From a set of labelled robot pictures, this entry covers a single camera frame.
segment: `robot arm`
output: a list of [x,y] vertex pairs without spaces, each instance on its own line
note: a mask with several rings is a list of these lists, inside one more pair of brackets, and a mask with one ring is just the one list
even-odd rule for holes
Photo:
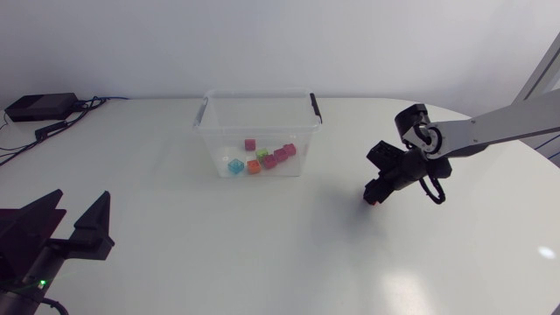
[[489,144],[559,130],[560,90],[555,90],[472,119],[429,122],[418,128],[413,125],[402,135],[402,140],[422,148],[428,159],[455,158],[471,156]]
[[[431,122],[423,104],[406,108],[395,117],[395,124],[408,150],[381,141],[367,154],[380,171],[379,178],[367,183],[364,200],[372,205],[383,202],[393,191],[418,181],[428,196],[441,204],[445,194],[438,180],[451,176],[448,158],[469,157],[490,144],[560,130],[558,82],[560,34],[510,106],[450,122]],[[437,196],[424,177],[430,179]]]

